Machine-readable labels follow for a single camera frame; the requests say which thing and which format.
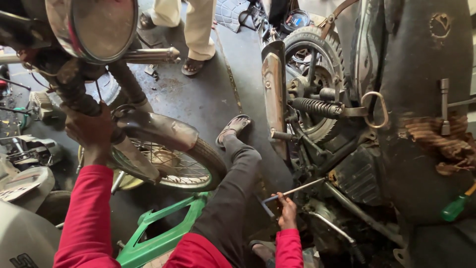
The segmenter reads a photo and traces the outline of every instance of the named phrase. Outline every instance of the green screwdriver handle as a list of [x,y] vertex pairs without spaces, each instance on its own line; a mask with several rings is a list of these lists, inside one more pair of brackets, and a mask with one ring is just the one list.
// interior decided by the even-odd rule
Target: green screwdriver handle
[[465,209],[465,204],[468,202],[469,196],[467,195],[460,195],[458,198],[449,203],[442,211],[441,217],[445,221],[454,221],[456,217]]

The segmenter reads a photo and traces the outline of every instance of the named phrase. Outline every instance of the front fender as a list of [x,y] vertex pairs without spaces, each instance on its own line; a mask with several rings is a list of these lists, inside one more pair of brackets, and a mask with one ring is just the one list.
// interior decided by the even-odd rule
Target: front fender
[[131,110],[117,122],[129,138],[164,145],[169,150],[186,152],[195,146],[198,130],[182,121],[156,113]]

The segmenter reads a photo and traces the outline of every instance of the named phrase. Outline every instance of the rubber mat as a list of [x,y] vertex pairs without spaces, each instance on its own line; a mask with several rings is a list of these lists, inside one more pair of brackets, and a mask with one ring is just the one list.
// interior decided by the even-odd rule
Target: rubber mat
[[239,15],[248,9],[247,0],[217,0],[215,19],[221,25],[237,32],[239,29]]

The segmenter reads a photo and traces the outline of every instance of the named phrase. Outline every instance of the screwdriver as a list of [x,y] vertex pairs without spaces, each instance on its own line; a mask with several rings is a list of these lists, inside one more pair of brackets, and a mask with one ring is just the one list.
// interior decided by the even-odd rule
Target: screwdriver
[[476,191],[476,181],[464,194],[458,196],[458,198],[447,205],[441,211],[441,217],[445,221],[454,221],[456,217],[465,209],[465,204],[468,202],[469,197]]

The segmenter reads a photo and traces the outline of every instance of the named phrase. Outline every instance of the gray pants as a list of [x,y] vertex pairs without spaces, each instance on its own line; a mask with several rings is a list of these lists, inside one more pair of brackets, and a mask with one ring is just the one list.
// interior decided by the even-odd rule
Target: gray pants
[[234,135],[223,139],[233,166],[190,232],[210,241],[235,268],[244,268],[242,233],[246,203],[256,184],[260,154]]

